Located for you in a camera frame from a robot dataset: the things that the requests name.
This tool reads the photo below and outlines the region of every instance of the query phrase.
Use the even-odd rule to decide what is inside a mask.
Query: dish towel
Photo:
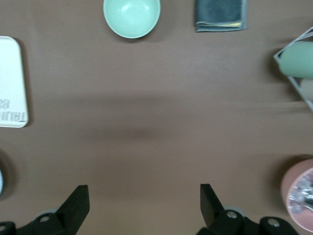
[[[246,28],[246,0],[196,0],[197,32]]]

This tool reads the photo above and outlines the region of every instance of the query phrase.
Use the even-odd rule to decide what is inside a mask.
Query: mint green bowl
[[[104,17],[109,27],[124,38],[140,38],[157,24],[160,0],[104,0]]]

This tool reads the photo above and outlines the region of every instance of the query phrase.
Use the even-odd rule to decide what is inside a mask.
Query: pink container
[[[284,175],[281,194],[289,215],[302,228],[313,232],[313,210],[294,200],[295,195],[304,195],[299,186],[302,182],[313,183],[313,159],[299,162]]]

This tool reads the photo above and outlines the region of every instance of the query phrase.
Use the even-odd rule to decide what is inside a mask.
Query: white object
[[[313,100],[313,80],[302,79],[300,82],[300,91],[308,100]]]
[[[27,122],[21,48],[13,38],[0,36],[0,127],[23,127]]]
[[[224,209],[227,210],[231,210],[231,211],[236,211],[239,214],[241,214],[243,217],[247,217],[246,213],[244,212],[243,209],[239,208],[239,207],[234,207],[234,206],[223,206]]]
[[[36,218],[39,217],[39,216],[41,216],[41,215],[44,215],[44,214],[55,213],[55,212],[57,212],[58,209],[59,209],[59,208],[52,208],[52,209],[45,210],[45,211],[41,212],[40,214],[38,214],[38,215],[36,216]]]
[[[279,64],[280,61],[280,55],[284,52],[284,50],[291,46],[292,44],[294,44],[295,42],[304,40],[304,39],[308,39],[313,37],[313,27],[309,28],[307,31],[305,31],[303,34],[301,34],[298,38],[296,38],[295,40],[293,40],[290,44],[288,44],[285,48],[281,49],[279,52],[277,52],[274,55],[274,59],[276,60],[276,62]],[[307,104],[308,108],[313,112],[313,101],[309,100],[305,94],[302,92],[300,84],[297,82],[297,79],[295,77],[291,77],[288,76],[287,77],[289,79],[289,81],[291,82],[291,84],[294,86],[294,88],[296,89],[296,91],[299,93],[299,95],[301,96],[301,98],[304,100],[304,102]]]
[[[0,194],[2,193],[2,189],[3,189],[3,176],[0,170]]]

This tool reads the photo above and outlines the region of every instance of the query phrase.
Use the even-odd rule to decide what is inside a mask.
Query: brown table surface
[[[248,1],[248,28],[196,33],[194,1],[161,0],[146,37],[114,34],[102,0],[2,0],[22,46],[31,121],[0,129],[0,221],[17,226],[88,184],[79,235],[194,235],[200,184],[248,217],[289,217],[283,172],[313,153],[313,114],[272,59],[312,0]]]

